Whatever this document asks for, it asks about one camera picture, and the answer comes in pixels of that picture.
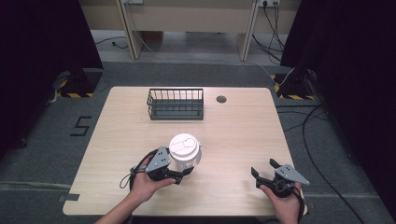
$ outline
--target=white cup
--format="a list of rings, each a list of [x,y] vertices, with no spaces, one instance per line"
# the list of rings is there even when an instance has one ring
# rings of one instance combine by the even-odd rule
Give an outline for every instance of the white cup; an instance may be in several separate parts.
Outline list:
[[[189,133],[176,135],[169,144],[169,150],[179,172],[197,165],[201,160],[201,144]]]

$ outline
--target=black wire basket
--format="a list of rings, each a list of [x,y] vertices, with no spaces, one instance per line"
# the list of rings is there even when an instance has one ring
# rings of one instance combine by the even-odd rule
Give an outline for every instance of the black wire basket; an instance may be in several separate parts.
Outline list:
[[[204,89],[149,89],[150,119],[204,119]]]

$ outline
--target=gray carpet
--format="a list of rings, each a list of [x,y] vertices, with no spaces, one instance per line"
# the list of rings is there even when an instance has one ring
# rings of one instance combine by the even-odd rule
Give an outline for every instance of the gray carpet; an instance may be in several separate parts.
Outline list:
[[[365,223],[393,223],[363,170],[348,157],[338,133],[321,107],[301,125],[320,100],[276,98],[271,79],[259,66],[173,63],[104,63],[105,71],[92,98],[58,98],[49,105],[27,138],[28,146],[15,148],[0,161],[1,223],[92,223],[99,217],[68,217],[62,196],[67,194],[89,143],[109,90],[114,86],[265,87],[272,91],[296,169],[310,182],[304,188],[309,214],[302,223],[359,223],[351,210],[323,180],[308,157]],[[288,68],[267,66],[270,74]],[[85,136],[75,125],[90,126]],[[247,219],[162,219],[161,223],[260,223]],[[157,218],[137,218],[134,223],[158,223]]]

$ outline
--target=black curtain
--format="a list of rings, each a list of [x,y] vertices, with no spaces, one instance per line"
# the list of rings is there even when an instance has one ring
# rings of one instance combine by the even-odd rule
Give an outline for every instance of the black curtain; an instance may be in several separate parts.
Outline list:
[[[396,1],[340,2],[301,2],[281,64],[317,73],[346,148],[396,220]]]
[[[78,0],[0,3],[0,158],[18,144],[63,71],[103,68]]]

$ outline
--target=human hand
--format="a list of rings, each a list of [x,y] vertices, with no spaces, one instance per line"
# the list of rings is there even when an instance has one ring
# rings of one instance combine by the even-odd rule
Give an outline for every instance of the human hand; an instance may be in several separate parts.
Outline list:
[[[301,190],[301,184],[296,182],[295,190]],[[282,224],[294,224],[298,223],[298,216],[300,212],[300,202],[297,197],[291,194],[287,198],[278,198],[269,188],[264,185],[260,185],[260,189],[268,196],[271,200],[275,210],[276,217]]]
[[[149,160],[152,156],[148,157],[143,161],[143,165],[149,165]],[[169,178],[160,181],[153,181],[149,178],[146,172],[140,172],[136,174],[134,178],[134,185],[127,198],[133,198],[138,203],[144,203],[148,201],[157,189],[175,184],[176,180]]]

